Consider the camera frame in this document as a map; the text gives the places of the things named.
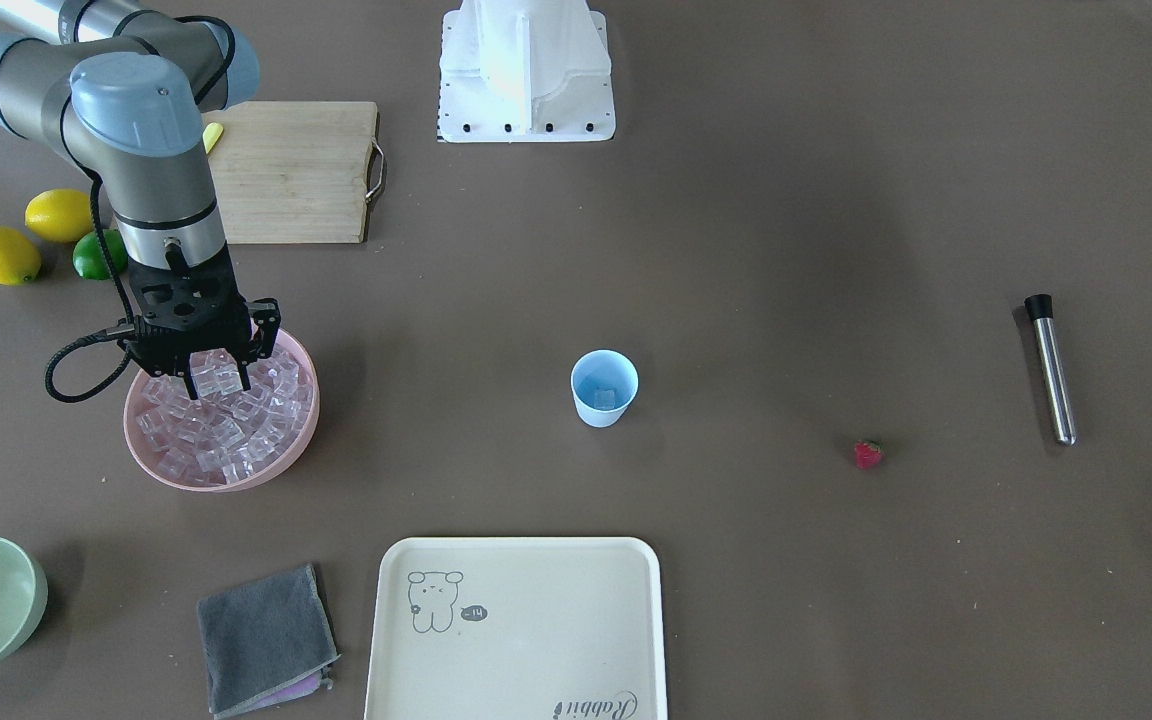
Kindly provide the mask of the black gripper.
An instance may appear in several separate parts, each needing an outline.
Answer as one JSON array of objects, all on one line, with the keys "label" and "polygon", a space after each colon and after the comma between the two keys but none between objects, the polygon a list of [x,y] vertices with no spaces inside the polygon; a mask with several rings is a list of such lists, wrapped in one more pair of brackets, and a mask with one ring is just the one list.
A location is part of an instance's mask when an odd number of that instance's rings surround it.
[{"label": "black gripper", "polygon": [[223,348],[236,378],[230,392],[251,391],[248,366],[273,354],[282,311],[276,300],[244,300],[228,247],[183,274],[134,259],[128,272],[141,314],[126,348],[143,372],[177,377],[189,401],[198,401],[189,361]]}]

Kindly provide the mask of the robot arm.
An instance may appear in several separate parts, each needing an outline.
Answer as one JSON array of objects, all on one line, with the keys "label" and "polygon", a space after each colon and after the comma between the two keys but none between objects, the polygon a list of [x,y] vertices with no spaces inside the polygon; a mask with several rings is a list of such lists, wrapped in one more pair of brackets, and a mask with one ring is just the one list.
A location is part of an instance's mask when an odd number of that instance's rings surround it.
[{"label": "robot arm", "polygon": [[67,159],[90,179],[90,213],[109,200],[128,255],[111,273],[123,306],[113,327],[60,348],[44,373],[51,397],[65,356],[122,348],[129,364],[198,397],[194,355],[223,350],[238,382],[273,355],[276,300],[244,300],[204,142],[204,114],[256,94],[259,59],[211,15],[172,17],[138,1],[0,1],[0,127]]}]

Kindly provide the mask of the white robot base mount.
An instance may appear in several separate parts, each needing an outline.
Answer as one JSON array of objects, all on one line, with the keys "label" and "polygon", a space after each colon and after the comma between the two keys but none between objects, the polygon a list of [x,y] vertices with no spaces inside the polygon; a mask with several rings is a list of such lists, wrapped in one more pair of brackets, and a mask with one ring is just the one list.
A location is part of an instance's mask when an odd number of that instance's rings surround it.
[{"label": "white robot base mount", "polygon": [[585,1],[463,1],[444,14],[435,137],[611,141],[607,18]]}]

